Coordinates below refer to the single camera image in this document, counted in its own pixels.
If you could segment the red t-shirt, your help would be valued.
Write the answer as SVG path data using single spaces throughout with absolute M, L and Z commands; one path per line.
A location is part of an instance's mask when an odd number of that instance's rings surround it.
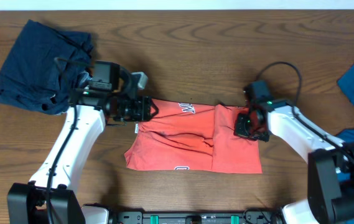
M 136 139 L 125 152 L 133 170 L 204 170 L 260 174 L 258 142 L 234 135 L 235 121 L 248 109 L 154 100 L 159 112 L 136 124 Z

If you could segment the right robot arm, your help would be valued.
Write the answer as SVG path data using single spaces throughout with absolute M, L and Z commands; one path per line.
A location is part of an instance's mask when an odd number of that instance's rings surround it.
M 345 223 L 354 219 L 354 142 L 346 143 L 307 119 L 288 100 L 276 100 L 265 81 L 243 89 L 247 113 L 240 113 L 235 136 L 269 141 L 275 135 L 307 163 L 307 198 L 285 205 L 272 223 Z

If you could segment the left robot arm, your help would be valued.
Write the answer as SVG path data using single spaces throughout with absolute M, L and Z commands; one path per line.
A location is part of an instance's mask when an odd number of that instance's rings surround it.
M 114 223 L 111 210 L 80 205 L 75 192 L 98 136 L 109 126 L 149 121 L 158 112 L 150 96 L 140 96 L 148 77 L 117 63 L 97 60 L 93 77 L 70 90 L 63 128 L 46 160 L 26 184 L 7 195 L 11 223 Z

